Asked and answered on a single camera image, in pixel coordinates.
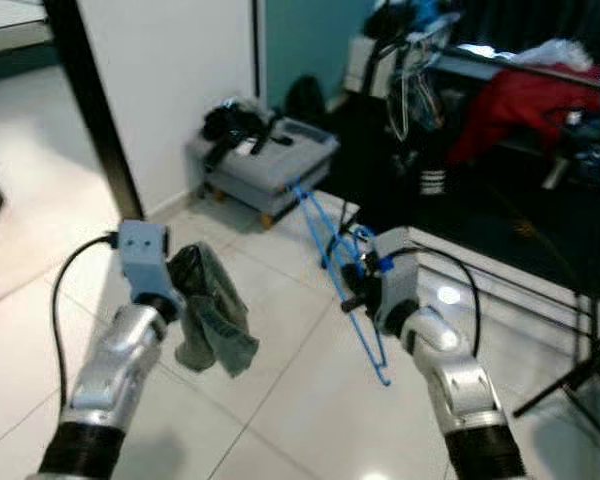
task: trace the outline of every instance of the black cable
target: black cable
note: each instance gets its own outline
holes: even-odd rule
[[[115,247],[116,239],[116,233],[109,233],[108,235],[94,238],[93,240],[90,240],[84,245],[78,247],[78,249],[69,255],[69,258],[67,258],[67,260],[64,262],[64,265],[62,265],[62,268],[56,277],[56,281],[53,284],[53,292],[51,294],[51,325],[53,327],[53,340],[56,345],[56,354],[58,356],[58,373],[60,376],[60,414],[62,414],[62,409],[67,403],[67,368],[64,359],[64,348],[62,347],[62,337],[60,335],[60,325],[58,322],[58,292],[60,291],[60,284],[62,283],[64,274],[67,272],[67,269],[71,263],[82,252],[99,243],[108,243],[112,247]]]
[[[430,253],[433,255],[438,255],[440,257],[451,260],[455,263],[466,275],[467,280],[469,280],[469,284],[471,285],[471,292],[473,293],[473,304],[475,310],[475,338],[473,339],[473,356],[478,357],[478,352],[480,351],[480,337],[482,335],[482,311],[480,309],[480,295],[478,290],[478,285],[473,278],[473,275],[467,268],[467,266],[458,258],[453,255],[443,252],[441,250],[436,250],[435,248],[429,247],[409,247],[409,248],[401,248],[391,253],[389,256],[391,258],[397,257],[400,255],[413,255],[415,253]]]

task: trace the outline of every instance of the red clothing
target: red clothing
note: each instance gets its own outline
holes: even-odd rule
[[[600,79],[599,67],[584,73],[574,72],[565,65],[555,65],[551,69]],[[552,114],[553,125],[545,115],[561,107],[600,110],[600,93],[585,86],[518,70],[498,73],[473,101],[467,125],[449,152],[447,166],[456,167],[485,153],[520,126],[536,130],[546,150],[553,150],[560,139],[560,130],[554,125],[564,123],[567,112]]]

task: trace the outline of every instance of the teal wall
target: teal wall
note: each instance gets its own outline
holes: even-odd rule
[[[266,0],[267,101],[281,106],[303,74],[320,81],[327,101],[340,91],[349,41],[374,0]]]

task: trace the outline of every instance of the black door frame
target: black door frame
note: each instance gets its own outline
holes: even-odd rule
[[[53,44],[123,218],[143,220],[144,210],[109,109],[76,0],[44,0]]]

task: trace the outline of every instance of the gray rag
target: gray rag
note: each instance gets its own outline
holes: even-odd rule
[[[169,262],[169,274],[187,300],[176,360],[194,372],[218,360],[232,378],[240,375],[260,342],[249,335],[248,309],[216,254],[204,242],[185,247]]]

